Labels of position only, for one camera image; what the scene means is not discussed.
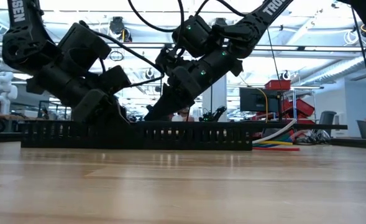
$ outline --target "gray chair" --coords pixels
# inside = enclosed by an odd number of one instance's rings
[[[361,138],[366,139],[366,121],[357,121]]]
[[[332,125],[333,121],[334,121],[334,117],[337,113],[335,111],[323,111],[321,113],[321,117],[319,118],[319,123],[318,124],[328,124],[328,125]],[[328,133],[328,135],[331,135],[332,130],[325,130],[325,132]]]

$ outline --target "computer monitor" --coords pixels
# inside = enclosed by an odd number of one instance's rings
[[[240,110],[266,112],[265,97],[267,96],[268,112],[278,112],[278,92],[275,90],[264,90],[256,88],[239,88]]]

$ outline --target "white robot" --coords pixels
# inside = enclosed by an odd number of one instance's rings
[[[11,81],[14,78],[12,72],[0,72],[0,113],[10,113],[10,100],[17,98],[18,90],[15,85],[11,85]]]

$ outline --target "pillar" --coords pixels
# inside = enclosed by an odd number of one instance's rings
[[[220,78],[213,86],[202,93],[202,110],[213,113],[220,107],[227,106],[227,75]],[[220,117],[219,122],[227,121],[227,111]]]

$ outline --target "person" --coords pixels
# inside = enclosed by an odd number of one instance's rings
[[[184,108],[179,110],[177,115],[172,117],[172,121],[195,121],[195,119],[190,116],[190,108]]]
[[[42,112],[43,119],[50,119],[46,108],[42,108],[41,112]]]

